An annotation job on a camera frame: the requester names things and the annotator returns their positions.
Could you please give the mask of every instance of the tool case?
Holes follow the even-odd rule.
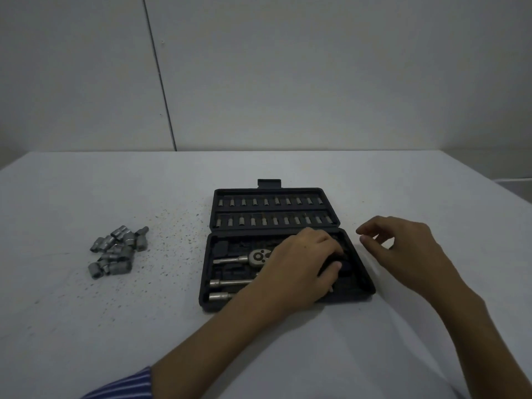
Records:
[[[305,227],[323,229],[335,238],[345,257],[329,257],[342,262],[338,280],[321,303],[367,300],[375,294],[371,281],[347,233],[339,228],[327,196],[320,188],[282,188],[280,179],[259,179],[257,189],[216,189],[211,209],[199,304],[207,312],[217,312],[227,301],[211,301],[211,293],[235,294],[245,285],[212,287],[213,282],[252,280],[260,271],[249,263],[221,263],[215,260],[249,255],[255,249],[273,250],[285,238]]]

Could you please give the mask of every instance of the person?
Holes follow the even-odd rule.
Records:
[[[498,334],[483,300],[461,279],[427,225],[377,216],[356,230],[366,250],[436,310],[449,331],[473,398],[532,398],[532,386]],[[382,243],[395,238],[389,249]],[[198,398],[265,328],[310,307],[338,277],[342,248],[305,228],[277,246],[256,279],[151,368],[112,382],[86,399]]]

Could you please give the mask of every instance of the white table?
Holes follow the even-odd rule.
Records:
[[[357,243],[376,214],[431,226],[532,377],[532,205],[444,153],[30,153],[0,171],[0,397],[78,397],[207,321],[213,192],[257,178],[323,188],[378,294],[265,332],[207,397],[468,396],[435,312]],[[122,224],[150,226],[150,250],[131,274],[91,280],[90,244]]]

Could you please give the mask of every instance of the sleeve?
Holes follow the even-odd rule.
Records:
[[[136,374],[108,383],[81,399],[152,398],[152,369],[146,367]]]

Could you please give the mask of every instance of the person's left hand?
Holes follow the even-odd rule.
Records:
[[[278,245],[256,279],[234,300],[245,296],[278,319],[308,308],[338,278],[340,262],[332,262],[318,276],[323,262],[333,253],[343,253],[340,244],[325,231],[307,227]]]

